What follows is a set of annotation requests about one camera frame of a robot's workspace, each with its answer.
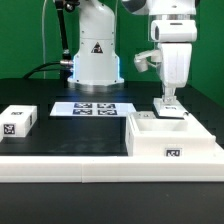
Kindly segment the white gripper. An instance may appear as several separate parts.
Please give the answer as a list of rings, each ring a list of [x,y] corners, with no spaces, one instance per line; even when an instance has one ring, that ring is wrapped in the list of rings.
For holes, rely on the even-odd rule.
[[[161,53],[162,99],[165,104],[173,104],[175,88],[184,87],[188,79],[192,42],[197,39],[196,23],[194,20],[154,20],[150,33]]]

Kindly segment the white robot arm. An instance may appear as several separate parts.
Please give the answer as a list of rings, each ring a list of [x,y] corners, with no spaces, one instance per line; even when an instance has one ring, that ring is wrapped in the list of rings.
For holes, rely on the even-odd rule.
[[[136,68],[157,69],[163,105],[176,103],[175,90],[186,85],[192,43],[197,39],[196,0],[121,0],[131,14],[149,18],[148,38],[154,48],[135,56]],[[108,87],[123,82],[115,53],[115,13],[98,0],[80,0],[80,42],[69,82],[81,87]]]

